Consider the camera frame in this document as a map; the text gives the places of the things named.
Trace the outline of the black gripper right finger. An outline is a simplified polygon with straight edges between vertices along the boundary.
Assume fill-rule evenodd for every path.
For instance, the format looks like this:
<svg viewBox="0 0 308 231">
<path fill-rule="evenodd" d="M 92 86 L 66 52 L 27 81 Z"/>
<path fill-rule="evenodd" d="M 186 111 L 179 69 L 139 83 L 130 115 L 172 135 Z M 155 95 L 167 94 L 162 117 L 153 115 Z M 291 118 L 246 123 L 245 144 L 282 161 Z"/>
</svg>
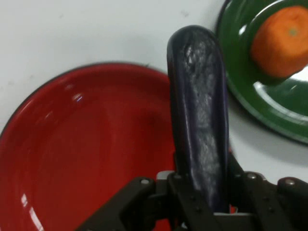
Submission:
<svg viewBox="0 0 308 231">
<path fill-rule="evenodd" d="M 259 231 L 306 231 L 308 184 L 285 177 L 277 184 L 261 174 L 245 172 L 233 154 L 228 156 L 228 197 L 239 212 L 250 213 Z"/>
</svg>

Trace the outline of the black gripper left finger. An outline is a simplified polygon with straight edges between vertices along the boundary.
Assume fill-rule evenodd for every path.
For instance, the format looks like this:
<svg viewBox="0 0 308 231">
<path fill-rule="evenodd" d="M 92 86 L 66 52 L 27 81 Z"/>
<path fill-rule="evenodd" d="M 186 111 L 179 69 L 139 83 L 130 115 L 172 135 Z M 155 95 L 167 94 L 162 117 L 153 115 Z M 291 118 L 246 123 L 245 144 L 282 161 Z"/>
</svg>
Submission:
<svg viewBox="0 0 308 231">
<path fill-rule="evenodd" d="M 166 219 L 174 231 L 220 231 L 222 226 L 189 179 L 173 171 L 127 183 L 78 231 L 151 231 Z"/>
</svg>

